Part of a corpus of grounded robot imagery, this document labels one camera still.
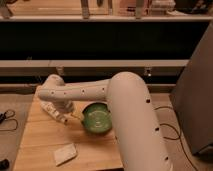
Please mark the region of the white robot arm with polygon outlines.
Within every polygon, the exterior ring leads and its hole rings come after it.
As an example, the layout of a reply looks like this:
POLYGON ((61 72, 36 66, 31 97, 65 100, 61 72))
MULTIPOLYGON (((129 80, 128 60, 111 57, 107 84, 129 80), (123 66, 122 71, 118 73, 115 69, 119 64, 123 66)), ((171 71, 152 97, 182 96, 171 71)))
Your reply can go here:
POLYGON ((110 79, 66 84, 51 74, 38 97, 61 112, 71 101, 106 102, 124 171, 173 171, 150 92, 139 75, 119 72, 110 79))

